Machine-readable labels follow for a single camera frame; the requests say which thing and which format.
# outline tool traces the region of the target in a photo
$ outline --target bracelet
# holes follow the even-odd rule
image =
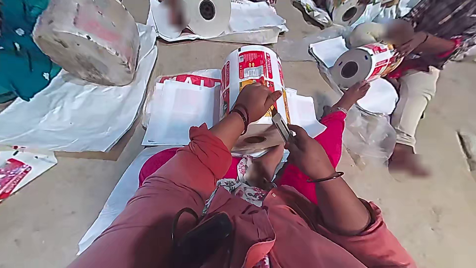
[[[423,40],[423,42],[421,42],[421,44],[423,44],[424,42],[426,42],[426,41],[428,40],[428,37],[430,37],[430,34],[429,34],[429,33],[426,33],[425,40]]]
[[[337,112],[337,111],[341,111],[341,112],[343,112],[343,113],[345,113],[345,114],[348,113],[347,109],[346,109],[346,108],[342,108],[342,107],[336,107],[336,108],[332,108],[332,109],[331,109],[331,112]]]
[[[249,114],[248,114],[248,109],[242,105],[242,104],[235,104],[235,107],[233,107],[233,110],[236,108],[236,107],[241,107],[245,113],[246,113],[246,122],[249,124]]]
[[[326,178],[323,178],[323,179],[317,179],[317,180],[307,180],[306,182],[313,182],[313,183],[316,183],[316,182],[325,182],[325,181],[328,181],[328,180],[332,180],[332,179],[336,179],[336,178],[339,178],[339,177],[342,177],[344,175],[344,172],[342,171],[337,171],[336,173],[334,173],[333,175],[329,176],[329,177],[326,177]]]
[[[238,107],[241,107],[243,108],[243,110],[245,111],[246,113],[246,117],[245,115],[243,114],[242,111],[240,111],[239,109],[237,109],[237,106]],[[233,108],[233,110],[231,110],[230,113],[232,112],[236,112],[237,114],[239,114],[241,116],[241,119],[243,119],[243,123],[245,124],[245,130],[243,131],[243,133],[240,135],[244,135],[246,133],[246,131],[248,130],[248,124],[249,124],[249,115],[248,115],[248,109],[246,109],[246,107],[244,105],[241,105],[241,104],[237,104],[235,105],[235,107]]]

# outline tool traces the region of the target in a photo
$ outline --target barcode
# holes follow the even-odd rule
[[[243,78],[247,78],[250,76],[260,76],[263,74],[263,66],[258,67],[249,67],[243,70]]]

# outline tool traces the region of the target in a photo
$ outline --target beige trousers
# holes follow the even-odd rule
[[[400,77],[400,99],[391,118],[397,132],[397,143],[415,147],[418,122],[435,96],[439,74],[439,69],[430,66],[430,72],[409,70]]]

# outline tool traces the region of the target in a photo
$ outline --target concrete floor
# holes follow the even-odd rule
[[[136,21],[144,23],[148,0],[124,2]],[[304,22],[290,1],[279,1],[277,10],[290,29],[283,38],[299,39],[318,31]],[[159,43],[153,77],[221,68],[237,47],[207,41]],[[418,127],[417,150],[431,168],[431,177],[392,177],[382,168],[359,168],[346,152],[338,167],[359,196],[382,208],[387,225],[422,268],[474,267],[476,182],[456,130],[476,133],[475,71],[473,63],[448,64]],[[286,86],[313,96],[318,108],[336,98],[315,63],[284,62],[283,73]],[[58,153],[55,167],[2,202],[0,268],[68,265],[120,176],[143,149],[143,135],[136,122],[109,153]]]

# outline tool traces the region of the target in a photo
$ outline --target pink kurta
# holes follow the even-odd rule
[[[190,139],[145,180],[124,211],[70,267],[171,266],[173,217],[185,207],[201,215],[231,163],[227,148],[205,125],[192,127]],[[262,207],[220,187],[205,219],[215,212],[230,217],[236,232],[231,267],[253,267],[266,254],[274,268],[416,267],[387,229],[378,207],[363,202],[372,223],[356,236],[328,231],[318,207],[290,186],[273,188]],[[195,219],[184,214],[177,235],[194,225]],[[213,255],[204,267],[217,267],[220,257]]]

